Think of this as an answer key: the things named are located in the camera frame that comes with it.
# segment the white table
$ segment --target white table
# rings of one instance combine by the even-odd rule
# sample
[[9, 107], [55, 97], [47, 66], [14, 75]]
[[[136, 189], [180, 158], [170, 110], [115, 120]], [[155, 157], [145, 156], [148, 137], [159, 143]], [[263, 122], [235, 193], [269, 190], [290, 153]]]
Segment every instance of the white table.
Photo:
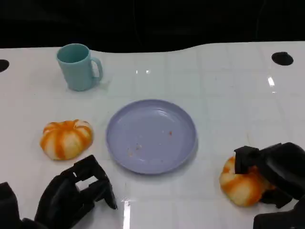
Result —
[[[0, 50], [0, 59], [10, 62], [0, 73], [0, 182], [8, 181], [16, 193], [22, 218], [34, 217], [55, 175], [90, 154], [110, 177], [119, 209], [98, 203], [77, 229], [251, 229], [256, 214], [277, 211], [264, 204], [234, 206], [219, 189], [218, 177], [225, 160], [243, 145], [292, 141], [305, 148], [305, 42], [207, 44], [164, 53], [92, 51], [102, 60], [104, 79], [85, 92], [67, 89], [57, 50]], [[280, 51], [294, 63], [273, 63], [271, 55]], [[105, 146], [114, 112], [145, 98], [181, 106], [198, 130], [195, 159], [162, 176], [127, 172]], [[93, 126], [92, 146], [72, 161], [49, 160], [39, 146], [42, 129], [76, 118]]]

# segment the light blue mug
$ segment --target light blue mug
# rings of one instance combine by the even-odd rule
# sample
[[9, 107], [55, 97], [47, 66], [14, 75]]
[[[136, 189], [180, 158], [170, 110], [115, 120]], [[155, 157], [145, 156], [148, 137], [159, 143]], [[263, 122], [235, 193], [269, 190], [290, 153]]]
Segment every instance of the light blue mug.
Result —
[[[102, 79], [102, 64], [91, 57], [90, 50], [83, 44], [68, 44], [61, 47], [56, 55], [68, 87], [74, 91], [92, 88]], [[99, 77], [94, 77], [92, 61], [97, 64]]]

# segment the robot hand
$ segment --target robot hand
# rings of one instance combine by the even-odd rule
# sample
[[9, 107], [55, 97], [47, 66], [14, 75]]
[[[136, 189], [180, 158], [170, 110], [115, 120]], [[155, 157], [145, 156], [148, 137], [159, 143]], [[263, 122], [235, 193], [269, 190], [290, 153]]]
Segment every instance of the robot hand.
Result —
[[[92, 176], [97, 181], [79, 191], [75, 184]], [[35, 222], [48, 229], [70, 229], [94, 208], [94, 202], [101, 199], [105, 199], [112, 209], [117, 209], [111, 183], [91, 155], [51, 181], [40, 199]]]

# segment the orange and white pumpkin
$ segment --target orange and white pumpkin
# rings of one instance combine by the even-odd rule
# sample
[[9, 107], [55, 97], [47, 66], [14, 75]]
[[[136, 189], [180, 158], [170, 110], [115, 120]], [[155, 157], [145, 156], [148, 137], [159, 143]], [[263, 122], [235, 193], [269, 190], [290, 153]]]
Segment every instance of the orange and white pumpkin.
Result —
[[247, 174], [235, 174], [234, 156], [225, 163], [219, 183], [228, 198], [243, 207], [254, 205], [266, 190], [273, 188], [255, 166], [249, 168]]
[[40, 146], [53, 160], [69, 160], [88, 148], [92, 141], [91, 125], [76, 119], [47, 124], [43, 130]]

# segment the plate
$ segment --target plate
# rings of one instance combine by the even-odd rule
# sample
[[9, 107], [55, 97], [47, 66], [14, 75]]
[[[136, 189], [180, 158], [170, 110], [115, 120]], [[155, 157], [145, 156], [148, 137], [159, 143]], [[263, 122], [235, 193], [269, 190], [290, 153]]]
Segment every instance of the plate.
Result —
[[191, 117], [163, 100], [141, 100], [110, 120], [106, 142], [113, 159], [136, 173], [160, 174], [177, 168], [195, 151], [197, 133]]

